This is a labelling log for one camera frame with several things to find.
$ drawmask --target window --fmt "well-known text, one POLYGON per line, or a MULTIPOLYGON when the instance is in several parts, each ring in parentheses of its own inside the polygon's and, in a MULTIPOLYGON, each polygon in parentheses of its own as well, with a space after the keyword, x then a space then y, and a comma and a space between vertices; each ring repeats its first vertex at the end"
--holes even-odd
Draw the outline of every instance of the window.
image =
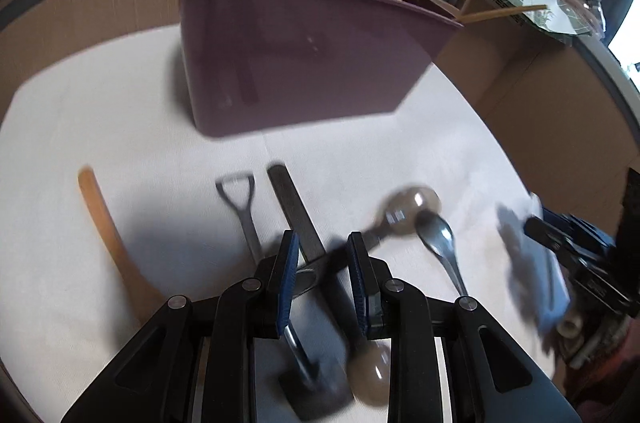
POLYGON ((640 90, 640 0, 634 0, 609 49, 640 90))

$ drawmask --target blue gripper pad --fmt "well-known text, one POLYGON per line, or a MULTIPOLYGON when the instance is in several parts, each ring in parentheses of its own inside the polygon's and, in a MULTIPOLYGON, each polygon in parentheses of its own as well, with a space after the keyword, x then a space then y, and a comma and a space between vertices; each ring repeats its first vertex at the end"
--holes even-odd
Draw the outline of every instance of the blue gripper pad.
POLYGON ((367 294, 364 288, 364 278, 362 267, 356 253, 356 246, 353 241, 353 234, 347 239, 346 245, 347 259, 349 260, 349 278, 351 280, 351 291, 353 292, 353 303, 356 310, 358 326, 363 335, 369 331, 369 317, 367 313, 367 294))
POLYGON ((278 312, 276 315, 278 336, 282 334, 289 323, 299 252, 300 239, 298 235, 291 229, 286 230, 282 235, 282 242, 280 243, 280 249, 273 265, 268 286, 268 290, 276 293, 278 297, 278 312))

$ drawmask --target wooden spoon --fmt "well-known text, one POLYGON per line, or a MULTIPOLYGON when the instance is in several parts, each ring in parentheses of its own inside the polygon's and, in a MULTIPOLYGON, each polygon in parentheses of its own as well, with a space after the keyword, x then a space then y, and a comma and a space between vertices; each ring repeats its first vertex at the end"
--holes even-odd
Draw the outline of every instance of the wooden spoon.
POLYGON ((120 272, 133 313, 140 324, 145 324, 166 299, 129 258, 91 167, 85 166, 80 169, 78 185, 100 238, 120 272))
POLYGON ((518 15, 524 12, 535 12, 537 10, 548 10, 546 4, 532 4, 531 6, 513 6, 511 8, 500 8, 498 10, 489 10, 487 12, 468 13, 460 15, 458 22, 460 24, 471 24, 481 20, 489 20, 492 18, 508 17, 510 15, 518 15))

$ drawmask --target purple plastic bin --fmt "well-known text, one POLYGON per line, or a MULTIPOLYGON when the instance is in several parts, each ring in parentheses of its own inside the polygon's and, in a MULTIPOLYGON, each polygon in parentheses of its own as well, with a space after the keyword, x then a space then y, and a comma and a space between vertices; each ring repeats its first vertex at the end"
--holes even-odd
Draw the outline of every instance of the purple plastic bin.
POLYGON ((449 17, 430 0, 180 0, 196 126, 227 136, 393 111, 461 27, 449 17))

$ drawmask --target white tablecloth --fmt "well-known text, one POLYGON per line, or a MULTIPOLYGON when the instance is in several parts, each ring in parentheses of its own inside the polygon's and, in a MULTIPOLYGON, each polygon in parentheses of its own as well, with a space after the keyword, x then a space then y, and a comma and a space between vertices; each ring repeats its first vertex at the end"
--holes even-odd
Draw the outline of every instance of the white tablecloth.
MULTIPOLYGON (((254 220, 268 244, 287 228, 266 174, 278 160, 325 244, 367 228, 389 193, 408 184, 433 187, 470 294, 552 372, 552 358, 512 302, 510 259, 497 231, 498 207, 524 217, 529 196, 484 123, 436 66, 394 114, 212 140, 190 119, 180 34, 168 27, 47 68, 18 90, 0 129, 0 356, 45 423, 60 421, 136 328, 82 202, 78 169, 94 167, 143 275, 167 296, 199 299, 252 270, 239 223, 214 181, 238 171, 255 174, 254 220)), ((374 254, 425 295, 457 297, 416 237, 388 240, 374 254)), ((344 357, 313 295, 294 302, 292 320, 310 355, 344 357)), ((274 387, 280 344, 257 345, 261 422, 295 421, 274 387)), ((386 409, 355 403, 334 419, 382 422, 386 409)))

